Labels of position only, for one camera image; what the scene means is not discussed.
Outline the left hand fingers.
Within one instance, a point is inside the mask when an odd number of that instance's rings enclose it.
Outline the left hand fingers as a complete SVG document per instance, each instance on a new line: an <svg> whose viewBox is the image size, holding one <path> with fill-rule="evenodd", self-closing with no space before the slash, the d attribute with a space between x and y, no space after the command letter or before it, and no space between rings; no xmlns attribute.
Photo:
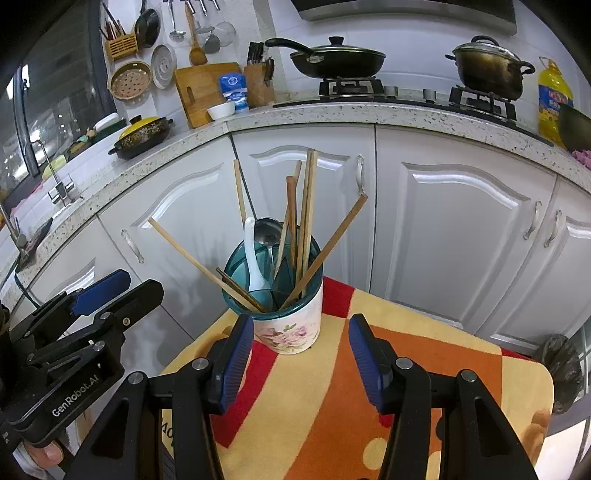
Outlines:
<svg viewBox="0 0 591 480"><path fill-rule="evenodd" d="M56 442L42 448L36 448L29 443L25 443L24 446L34 463L43 469L57 466L64 459L63 450Z"/></svg>

